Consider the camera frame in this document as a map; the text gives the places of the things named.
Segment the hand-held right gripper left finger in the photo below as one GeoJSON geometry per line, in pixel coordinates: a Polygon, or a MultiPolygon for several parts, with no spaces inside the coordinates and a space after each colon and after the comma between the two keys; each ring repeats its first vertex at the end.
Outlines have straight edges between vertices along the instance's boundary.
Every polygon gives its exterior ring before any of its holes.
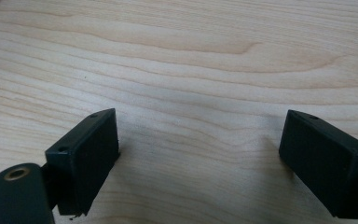
{"type": "Polygon", "coordinates": [[[50,204],[64,216],[86,215],[120,155],[116,110],[87,116],[45,155],[50,204]]]}

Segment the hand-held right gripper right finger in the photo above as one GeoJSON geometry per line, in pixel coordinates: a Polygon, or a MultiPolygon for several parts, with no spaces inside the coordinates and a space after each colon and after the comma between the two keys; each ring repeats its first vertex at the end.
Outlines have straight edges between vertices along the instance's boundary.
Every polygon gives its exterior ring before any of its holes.
{"type": "Polygon", "coordinates": [[[290,110],[279,154],[332,216],[358,219],[358,139],[318,117],[290,110]]]}

